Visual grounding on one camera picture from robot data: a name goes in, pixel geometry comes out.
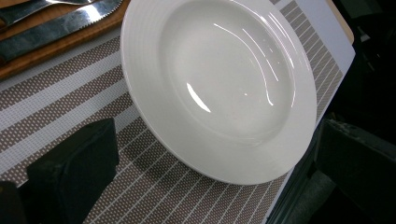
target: striped placemat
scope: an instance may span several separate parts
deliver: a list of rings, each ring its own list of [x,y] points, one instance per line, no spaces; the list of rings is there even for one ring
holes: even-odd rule
[[[343,74],[294,1],[281,9],[311,63],[320,119]],[[120,29],[0,83],[0,179],[25,168],[85,124],[116,121],[120,165],[85,223],[262,223],[287,180],[224,184],[194,172],[151,134],[120,66]]]

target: plate center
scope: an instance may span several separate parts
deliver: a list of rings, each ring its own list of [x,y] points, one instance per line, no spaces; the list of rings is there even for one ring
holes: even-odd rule
[[[191,2],[166,22],[159,49],[178,110],[234,140],[271,138],[292,107],[288,64],[258,19],[235,3]]]

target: serrated knife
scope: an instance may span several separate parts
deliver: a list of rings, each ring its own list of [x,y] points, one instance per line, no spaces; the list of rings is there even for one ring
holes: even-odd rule
[[[101,0],[0,41],[0,66],[94,24],[115,11],[121,2]]]

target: fork handle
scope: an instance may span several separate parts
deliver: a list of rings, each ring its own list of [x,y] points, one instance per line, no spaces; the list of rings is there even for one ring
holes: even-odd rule
[[[0,32],[4,32],[8,26],[51,4],[53,4],[51,1],[35,0],[19,3],[10,7],[0,8]]]

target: white plate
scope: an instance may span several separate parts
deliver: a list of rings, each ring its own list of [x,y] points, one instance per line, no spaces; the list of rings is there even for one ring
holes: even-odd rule
[[[134,0],[121,33],[134,104],[179,160],[251,185],[289,171],[316,120],[304,49],[267,0]]]

